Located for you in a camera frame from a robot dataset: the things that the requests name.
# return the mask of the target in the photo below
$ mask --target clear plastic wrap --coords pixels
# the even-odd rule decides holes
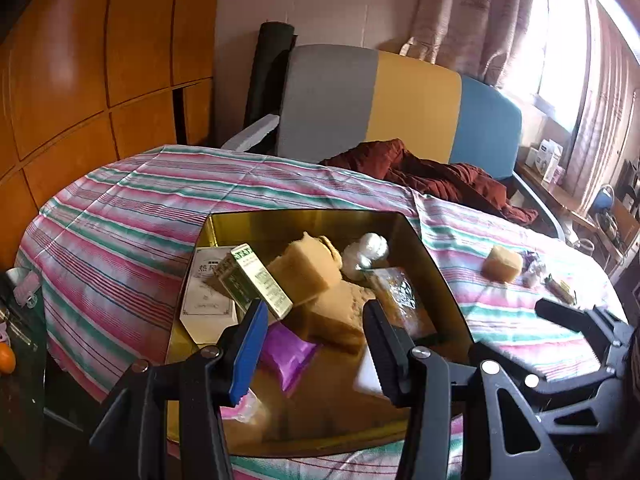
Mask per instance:
[[[260,410],[262,403],[260,399],[249,389],[247,394],[240,399],[235,407],[220,406],[220,416],[222,420],[236,420],[247,424],[252,421],[254,415]]]
[[[371,269],[364,272],[364,275],[389,323],[404,328],[414,339],[436,332],[401,267]]]
[[[545,263],[541,259],[537,258],[529,264],[527,272],[522,275],[522,282],[525,286],[532,288],[536,286],[547,274],[548,271],[546,270]]]

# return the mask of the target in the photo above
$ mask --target gold tin box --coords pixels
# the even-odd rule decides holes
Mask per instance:
[[[431,348],[451,361],[466,363],[472,338],[462,313],[420,237],[400,213],[283,209],[211,214],[196,246],[248,243],[267,264],[287,244],[302,238],[304,231],[315,237],[327,236],[340,251],[366,233],[385,237],[389,264],[404,268],[438,331],[439,343]],[[184,284],[178,305],[183,294]],[[181,361],[198,348],[179,313],[177,308],[167,363]],[[251,389],[262,407],[249,424],[225,421],[229,452],[256,457],[320,456],[402,439],[408,410],[393,407],[385,398],[354,391],[359,365],[360,356],[322,346],[289,397],[281,393],[276,379],[258,366]],[[169,440],[178,442],[177,402],[169,406],[167,433]]]

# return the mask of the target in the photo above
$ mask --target small pink object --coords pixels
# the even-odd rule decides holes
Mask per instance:
[[[36,304],[36,291],[40,288],[40,279],[38,275],[31,271],[27,274],[20,284],[14,288],[15,301],[20,306],[27,305],[29,308],[33,308]]]
[[[560,186],[562,181],[564,180],[564,168],[560,166],[556,166],[554,170],[554,175],[551,177],[551,183]]]
[[[0,323],[0,343],[6,343],[7,345],[11,346],[9,335],[6,332],[6,323]]]
[[[222,420],[237,420],[238,422],[248,422],[260,407],[260,400],[249,389],[240,402],[235,407],[220,406],[220,417]]]

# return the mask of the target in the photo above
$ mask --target white box on desk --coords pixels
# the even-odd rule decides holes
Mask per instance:
[[[529,147],[529,151],[527,152],[527,158],[524,161],[525,165],[529,166],[530,168],[535,168],[537,157],[538,157],[538,149]]]
[[[535,167],[542,176],[544,182],[551,182],[554,171],[560,163],[562,156],[562,146],[557,142],[545,139],[540,142],[538,155],[536,156]]]

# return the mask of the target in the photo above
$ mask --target blue gripper pad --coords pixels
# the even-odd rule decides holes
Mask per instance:
[[[267,312],[267,304],[263,300],[254,300],[242,323],[237,327],[233,339],[224,349],[225,357],[228,359],[226,364],[232,367],[228,394],[230,406],[235,406],[249,390],[267,335]]]

